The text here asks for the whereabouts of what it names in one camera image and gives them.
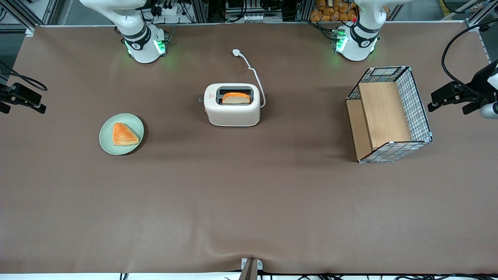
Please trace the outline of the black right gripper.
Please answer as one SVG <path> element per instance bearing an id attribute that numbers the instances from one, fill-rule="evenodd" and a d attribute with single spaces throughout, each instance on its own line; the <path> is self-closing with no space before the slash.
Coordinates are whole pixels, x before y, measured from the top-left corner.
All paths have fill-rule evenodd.
<path id="1" fill-rule="evenodd" d="M 8 114 L 11 110 L 4 102 L 27 106 L 40 114 L 46 112 L 47 107 L 41 103 L 42 96 L 20 83 L 13 83 L 11 86 L 1 84 L 0 98 L 0 112 L 3 114 Z"/>

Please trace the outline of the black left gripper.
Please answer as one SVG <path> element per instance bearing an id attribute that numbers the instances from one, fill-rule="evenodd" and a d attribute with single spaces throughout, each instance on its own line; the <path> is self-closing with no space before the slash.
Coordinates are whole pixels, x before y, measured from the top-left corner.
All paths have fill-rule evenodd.
<path id="1" fill-rule="evenodd" d="M 431 103 L 428 104 L 428 112 L 432 113 L 442 105 L 450 103 L 469 102 L 462 107 L 464 115 L 479 111 L 482 116 L 487 116 L 486 105 L 497 101 L 497 89 L 488 82 L 496 70 L 497 61 L 487 65 L 476 72 L 472 80 L 464 85 L 451 81 L 443 85 L 431 94 Z"/>

